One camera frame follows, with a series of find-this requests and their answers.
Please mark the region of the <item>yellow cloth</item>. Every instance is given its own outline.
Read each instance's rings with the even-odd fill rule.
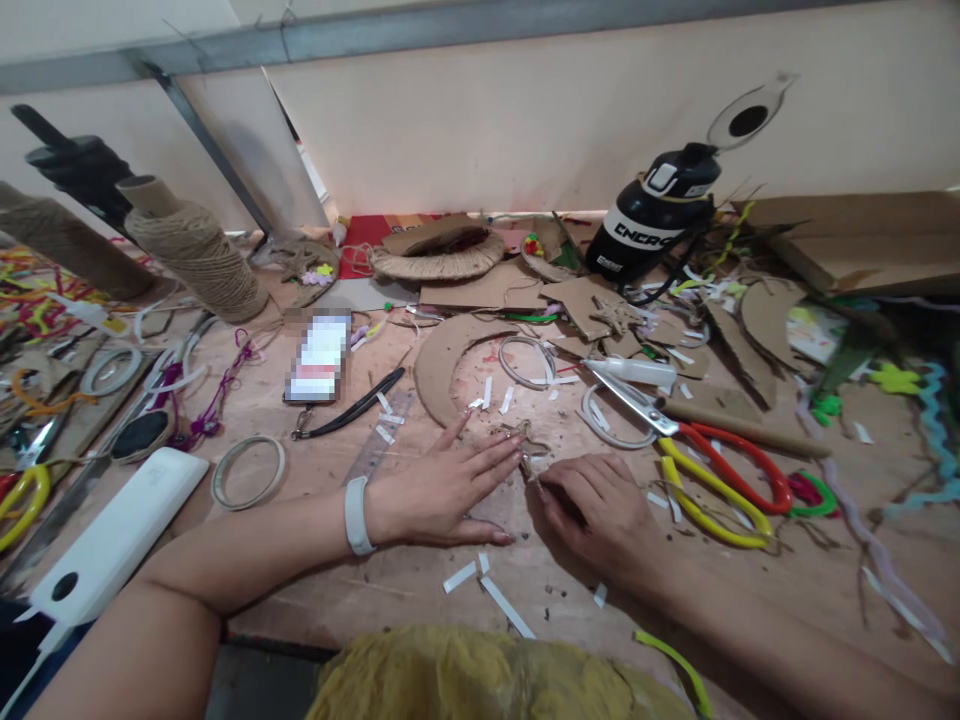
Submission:
[[[669,689],[632,668],[563,643],[463,627],[358,638],[320,682],[308,720],[694,717]]]

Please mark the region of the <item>decorative flower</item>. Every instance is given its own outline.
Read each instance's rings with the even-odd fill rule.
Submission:
[[[540,244],[540,238],[537,237],[536,233],[527,235],[527,239],[523,243],[523,251],[527,255],[539,255],[543,257],[543,245]]]
[[[870,379],[880,385],[885,393],[900,395],[919,395],[920,376],[910,370],[901,370],[892,363],[883,363],[880,370],[870,373]]]

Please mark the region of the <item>scissors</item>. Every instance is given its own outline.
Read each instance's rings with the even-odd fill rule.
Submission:
[[[686,423],[678,423],[674,420],[671,420],[670,418],[665,417],[663,413],[661,413],[654,406],[651,398],[647,397],[636,388],[628,385],[622,380],[613,377],[603,370],[600,370],[589,360],[585,361],[585,364],[590,368],[591,371],[593,371],[593,374],[597,376],[597,379],[600,380],[604,386],[606,386],[628,408],[642,417],[656,432],[660,434],[660,438],[658,439],[657,443],[660,445],[660,448],[664,451],[664,453],[666,453],[666,457],[663,459],[664,475],[667,478],[667,482],[670,483],[670,486],[674,490],[677,502],[680,503],[681,507],[687,511],[691,519],[693,519],[694,522],[700,525],[700,527],[707,532],[715,535],[725,542],[730,543],[731,545],[744,548],[766,547],[773,536],[773,528],[770,526],[770,521],[767,520],[766,516],[757,509],[756,505],[747,500],[740,492],[737,492],[733,486],[736,486],[738,489],[746,488],[750,490],[750,493],[752,493],[753,496],[759,498],[762,502],[765,501],[763,501],[763,499],[760,498],[760,496],[753,491],[752,488],[746,484],[746,482],[744,482],[743,478],[741,478],[736,471],[734,471],[733,468],[731,468],[730,465],[723,460],[720,454],[710,446],[710,443],[707,442],[703,435],[708,434],[712,437],[716,437],[719,440],[724,440],[727,442],[734,442],[734,440],[729,439],[734,438],[737,447],[745,452],[748,452],[757,460],[758,463],[760,463],[760,466],[769,473],[768,468],[776,468],[776,466],[768,457],[766,457],[763,451],[756,446],[751,445],[746,440],[743,440],[735,435],[730,435],[722,430],[710,428],[706,425],[698,425],[696,428],[694,428]],[[673,442],[673,436],[675,435],[682,435],[688,438],[694,445],[702,449],[703,452],[710,457],[711,461],[714,463],[714,467],[717,468],[718,472],[723,477],[723,480],[680,452],[680,449]],[[683,484],[680,481],[680,474],[677,470],[678,465],[718,492],[724,498],[729,500],[732,505],[742,510],[753,523],[753,526],[756,529],[755,532],[750,535],[741,535],[731,532],[716,522],[713,518],[708,516],[684,491]],[[779,470],[777,470],[776,474],[782,477],[782,473],[779,473]],[[777,483],[775,483],[774,487],[776,490],[774,504],[765,504],[770,507],[784,507],[781,512],[786,512],[793,504],[793,494],[790,492],[790,486],[784,478],[782,487]]]
[[[55,392],[62,391],[69,395],[79,380],[80,374],[71,372],[64,377]],[[0,552],[14,545],[20,539],[46,505],[53,483],[50,480],[50,469],[43,461],[60,435],[69,414],[70,408],[67,408],[44,425],[29,447],[21,453],[14,468],[14,474],[0,478],[0,488],[9,487],[16,479],[17,474],[20,474],[20,479],[0,500],[0,519],[16,520],[12,528],[0,535]],[[27,507],[22,512],[18,510],[11,512],[12,508],[26,495],[31,486],[33,486],[33,495],[30,496]]]

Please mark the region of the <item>metal bar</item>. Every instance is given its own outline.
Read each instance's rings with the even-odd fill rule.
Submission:
[[[622,30],[878,0],[473,0],[344,13],[189,40],[0,65],[0,95],[323,58]]]
[[[223,177],[230,183],[230,187],[233,188],[237,197],[240,198],[240,202],[243,203],[243,206],[247,209],[247,212],[250,213],[254,222],[263,230],[263,238],[260,244],[257,245],[250,254],[250,257],[253,257],[256,255],[257,250],[262,247],[263,243],[273,236],[273,224],[267,219],[267,216],[264,215],[263,210],[260,209],[260,205],[257,204],[253,195],[250,194],[250,190],[247,189],[246,184],[237,174],[233,165],[230,164],[230,160],[227,159],[220,145],[214,139],[213,135],[210,134],[207,126],[203,124],[203,120],[197,113],[196,108],[193,107],[190,99],[184,94],[183,89],[177,83],[176,79],[156,65],[147,64],[146,67],[154,79],[160,84],[160,87],[163,88],[167,97],[170,98],[170,102],[177,108],[177,112],[180,113],[180,116],[186,121],[187,125],[190,126],[190,129],[193,130],[193,134],[197,136],[200,144],[203,145],[203,149],[207,151],[207,154],[210,155],[210,158],[216,164],[217,169],[220,170]]]

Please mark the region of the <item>hand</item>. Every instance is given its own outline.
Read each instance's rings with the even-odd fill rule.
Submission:
[[[523,436],[500,433],[451,449],[472,414],[462,415],[409,468],[367,486],[364,515],[373,545],[398,540],[435,545],[513,542],[499,525],[464,516],[520,464]]]
[[[667,576],[673,549],[616,455],[554,463],[540,475],[539,492],[560,538],[611,583],[643,593]]]

